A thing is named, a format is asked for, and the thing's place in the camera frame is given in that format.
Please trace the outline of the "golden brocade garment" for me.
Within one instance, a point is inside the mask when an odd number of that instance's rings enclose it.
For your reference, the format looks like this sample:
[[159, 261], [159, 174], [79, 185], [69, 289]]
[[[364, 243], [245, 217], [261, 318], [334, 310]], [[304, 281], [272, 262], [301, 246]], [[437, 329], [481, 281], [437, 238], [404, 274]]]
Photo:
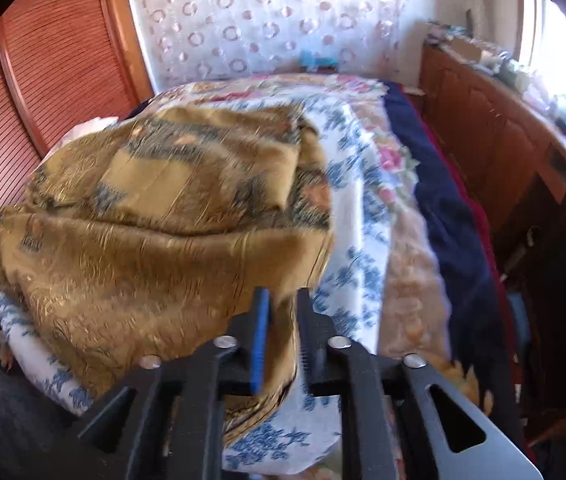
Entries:
[[232, 399], [233, 442], [297, 373], [297, 290], [333, 245], [325, 156], [299, 104], [143, 112], [60, 148], [0, 218], [0, 292], [93, 395], [142, 356], [190, 356], [268, 289], [265, 386]]

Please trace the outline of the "colourful floral blanket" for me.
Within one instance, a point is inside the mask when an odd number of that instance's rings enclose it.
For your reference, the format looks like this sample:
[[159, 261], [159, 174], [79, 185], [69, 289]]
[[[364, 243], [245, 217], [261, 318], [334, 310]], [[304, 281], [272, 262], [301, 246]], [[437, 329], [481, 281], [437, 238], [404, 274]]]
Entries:
[[257, 110], [298, 104], [326, 156], [334, 249], [313, 293], [337, 333], [373, 353], [419, 352], [467, 399], [490, 413], [473, 368], [452, 358], [451, 304], [429, 244], [415, 187], [417, 161], [391, 130], [386, 84], [357, 76], [289, 74], [181, 84], [149, 103]]

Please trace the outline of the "blue floral white bedsheet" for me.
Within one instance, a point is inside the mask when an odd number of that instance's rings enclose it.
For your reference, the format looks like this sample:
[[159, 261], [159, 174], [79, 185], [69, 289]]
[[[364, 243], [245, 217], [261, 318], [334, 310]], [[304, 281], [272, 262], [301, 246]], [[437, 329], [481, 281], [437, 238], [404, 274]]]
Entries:
[[300, 368], [295, 296], [374, 349], [390, 215], [379, 152], [338, 96], [148, 107], [59, 148], [0, 218], [0, 311], [27, 313], [76, 408], [143, 356], [190, 356], [253, 293], [273, 304], [262, 393], [225, 412], [225, 469], [293, 474], [341, 432]]

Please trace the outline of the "navy blue bed cover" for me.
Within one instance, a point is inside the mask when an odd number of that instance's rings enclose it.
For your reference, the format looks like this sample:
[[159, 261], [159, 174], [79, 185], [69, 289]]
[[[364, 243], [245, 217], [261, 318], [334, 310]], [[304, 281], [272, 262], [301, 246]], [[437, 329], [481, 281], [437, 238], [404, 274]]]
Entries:
[[496, 282], [475, 211], [435, 136], [403, 93], [387, 80], [383, 103], [391, 130], [417, 161], [415, 198], [451, 304], [452, 358], [478, 376], [504, 349]]

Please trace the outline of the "long wooden cabinet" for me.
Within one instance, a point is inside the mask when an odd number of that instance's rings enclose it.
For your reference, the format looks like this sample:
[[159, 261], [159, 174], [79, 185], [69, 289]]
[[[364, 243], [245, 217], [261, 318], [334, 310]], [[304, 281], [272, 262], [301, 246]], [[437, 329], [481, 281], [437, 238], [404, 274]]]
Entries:
[[566, 194], [566, 136], [505, 84], [452, 53], [425, 44], [423, 115], [493, 233], [522, 219], [540, 184], [555, 203]]

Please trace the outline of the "wooden louvered wardrobe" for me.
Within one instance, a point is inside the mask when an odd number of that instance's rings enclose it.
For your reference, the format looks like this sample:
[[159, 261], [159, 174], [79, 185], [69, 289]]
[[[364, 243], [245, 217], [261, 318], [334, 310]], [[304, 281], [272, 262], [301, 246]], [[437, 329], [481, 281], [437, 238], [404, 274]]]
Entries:
[[70, 128], [152, 93], [128, 0], [0, 0], [0, 207]]

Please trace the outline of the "sheer circle pattern curtain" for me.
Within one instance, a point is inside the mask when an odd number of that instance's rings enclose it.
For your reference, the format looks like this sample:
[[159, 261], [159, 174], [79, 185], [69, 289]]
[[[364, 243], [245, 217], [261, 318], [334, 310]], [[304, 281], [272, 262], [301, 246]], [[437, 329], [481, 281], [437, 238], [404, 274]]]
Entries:
[[191, 81], [301, 72], [300, 53], [338, 72], [387, 77], [405, 0], [129, 0], [157, 92]]

